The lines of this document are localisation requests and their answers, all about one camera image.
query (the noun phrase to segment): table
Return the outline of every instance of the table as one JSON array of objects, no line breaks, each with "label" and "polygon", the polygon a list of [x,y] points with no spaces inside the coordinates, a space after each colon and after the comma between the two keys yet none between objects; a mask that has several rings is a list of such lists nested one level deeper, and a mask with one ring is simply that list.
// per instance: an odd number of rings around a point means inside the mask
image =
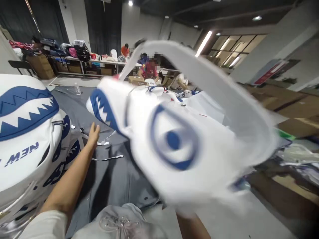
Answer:
[{"label": "table", "polygon": [[[82,76],[104,76],[104,75],[94,75],[94,74],[85,74],[84,73],[84,69],[83,69],[83,65],[82,65],[82,61],[80,61],[78,58],[74,58],[72,56],[50,56],[54,59],[61,59],[64,58],[66,60],[73,60],[73,61],[79,61],[80,62],[80,66],[81,66],[81,72],[82,73],[71,73],[71,72],[59,72],[60,74],[63,75],[82,75]],[[103,64],[108,64],[108,65],[115,65],[115,66],[125,66],[127,63],[126,62],[118,62],[118,61],[107,61],[107,60],[89,60],[89,62],[95,62],[95,63],[103,63]],[[141,67],[142,65],[139,63],[136,63],[135,67]],[[119,74],[119,68],[116,67],[116,73]]]},{"label": "table", "polygon": [[[114,130],[102,124],[85,106],[94,87],[80,87],[82,94],[72,94],[73,87],[56,87],[52,94],[70,117],[72,125],[83,128],[88,135],[92,122],[100,125],[99,142],[110,136]],[[79,196],[66,238],[90,223],[107,205],[122,206],[133,203],[139,208],[154,205],[159,197],[149,181],[142,174],[132,159],[129,140],[119,134],[108,138],[112,145],[98,146],[95,150],[96,159],[124,155],[123,158],[110,161],[92,161]]]}]

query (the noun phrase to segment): white table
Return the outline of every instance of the white table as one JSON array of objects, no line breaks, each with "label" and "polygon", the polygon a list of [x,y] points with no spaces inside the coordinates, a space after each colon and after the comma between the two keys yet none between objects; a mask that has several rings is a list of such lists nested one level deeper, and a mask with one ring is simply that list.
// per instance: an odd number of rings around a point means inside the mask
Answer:
[{"label": "white table", "polygon": [[[78,59],[78,58],[74,58],[74,57],[71,57],[71,56],[51,56],[52,58],[54,59],[61,59],[61,58],[64,58],[66,60],[73,60],[73,61],[79,61],[80,62],[80,66],[81,66],[81,72],[82,73],[71,73],[71,72],[59,72],[60,74],[64,74],[64,75],[83,75],[83,76],[103,76],[103,75],[94,75],[94,74],[85,74],[84,73],[84,69],[83,69],[83,66],[82,66],[82,62]],[[118,61],[107,61],[107,60],[89,60],[89,62],[95,62],[95,63],[103,63],[103,64],[108,64],[108,65],[116,65],[116,66],[125,66],[127,63],[126,62],[118,62]],[[135,67],[141,67],[142,65],[139,64],[139,63],[136,63],[134,68]],[[119,74],[119,68],[116,67],[116,73]]]}]

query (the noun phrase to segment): red fabric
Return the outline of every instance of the red fabric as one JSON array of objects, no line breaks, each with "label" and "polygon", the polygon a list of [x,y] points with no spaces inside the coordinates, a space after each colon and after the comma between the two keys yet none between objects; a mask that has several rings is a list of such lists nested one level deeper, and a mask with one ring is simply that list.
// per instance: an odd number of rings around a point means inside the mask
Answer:
[{"label": "red fabric", "polygon": [[33,49],[33,44],[20,43],[18,41],[11,41],[11,40],[9,40],[9,44],[11,45],[12,48],[21,48],[25,50]]},{"label": "red fabric", "polygon": [[125,50],[125,46],[122,46],[121,52],[125,57],[127,57],[130,51],[128,48]]},{"label": "red fabric", "polygon": [[142,77],[144,79],[156,78],[158,76],[156,71],[156,65],[151,65],[149,62],[143,64],[140,70],[142,71]]}]

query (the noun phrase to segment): orange shirt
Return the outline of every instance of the orange shirt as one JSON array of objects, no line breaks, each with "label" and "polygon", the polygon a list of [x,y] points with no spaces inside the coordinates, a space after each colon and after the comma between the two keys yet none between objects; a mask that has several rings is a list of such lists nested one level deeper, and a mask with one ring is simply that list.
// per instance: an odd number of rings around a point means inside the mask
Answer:
[{"label": "orange shirt", "polygon": [[127,57],[128,54],[129,54],[129,49],[127,48],[127,49],[125,50],[125,46],[122,46],[121,52],[122,52],[122,54],[123,54],[125,57]]}]

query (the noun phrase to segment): white sleeve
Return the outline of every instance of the white sleeve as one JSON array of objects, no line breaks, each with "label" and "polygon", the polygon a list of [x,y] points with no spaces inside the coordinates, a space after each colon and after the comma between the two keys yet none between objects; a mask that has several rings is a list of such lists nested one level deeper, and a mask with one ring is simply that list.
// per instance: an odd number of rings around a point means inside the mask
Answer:
[{"label": "white sleeve", "polygon": [[36,216],[19,239],[65,239],[67,216],[59,211],[47,211]]}]

